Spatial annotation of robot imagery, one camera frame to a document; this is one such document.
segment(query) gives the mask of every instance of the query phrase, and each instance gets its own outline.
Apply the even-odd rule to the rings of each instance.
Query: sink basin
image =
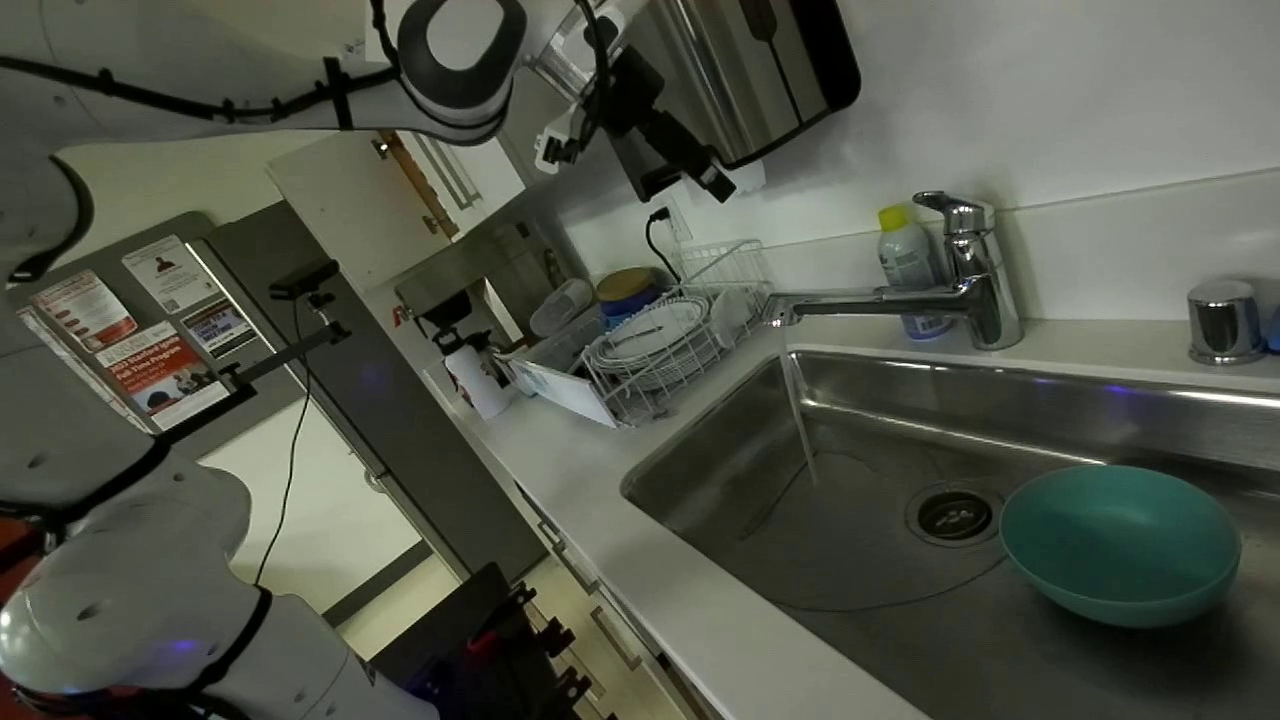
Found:
[[[1122,632],[1037,596],[1002,502],[1074,462],[1214,491],[1246,539],[1207,615]],[[810,352],[757,369],[626,494],[927,715],[1275,715],[1280,396]]]

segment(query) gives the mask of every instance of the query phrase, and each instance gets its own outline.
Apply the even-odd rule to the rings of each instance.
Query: sink drain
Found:
[[[935,491],[915,506],[915,528],[931,539],[978,539],[991,521],[991,500],[978,491]]]

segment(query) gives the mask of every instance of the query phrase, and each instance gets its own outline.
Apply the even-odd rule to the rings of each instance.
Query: soap dispenser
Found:
[[[879,208],[879,268],[896,290],[927,290],[944,285],[944,260],[927,228],[914,214],[914,205]],[[914,340],[935,340],[956,327],[956,315],[914,313],[905,315]]]

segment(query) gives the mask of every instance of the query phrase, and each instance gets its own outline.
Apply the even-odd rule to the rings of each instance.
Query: dish rack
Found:
[[[676,288],[612,333],[605,333],[596,313],[589,313],[582,327],[589,327],[593,340],[574,362],[565,362],[574,352],[561,345],[534,352],[516,374],[524,374],[535,396],[601,423],[647,423],[667,416],[690,383],[709,374],[735,345],[765,327],[773,295],[760,241],[690,249],[679,252],[679,275],[686,280]],[[686,306],[690,333],[658,352],[640,352],[637,358],[617,358],[617,334],[629,333],[629,324],[644,324],[644,315],[654,320],[658,313],[676,306]]]

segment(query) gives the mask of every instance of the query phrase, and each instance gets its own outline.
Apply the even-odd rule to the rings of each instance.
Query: faucet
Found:
[[[944,214],[944,272],[942,288],[923,290],[782,290],[773,324],[795,324],[804,315],[907,315],[950,313],[967,327],[971,347],[998,352],[1023,334],[1013,305],[1006,256],[991,231],[991,208],[944,193],[915,193],[914,205]]]

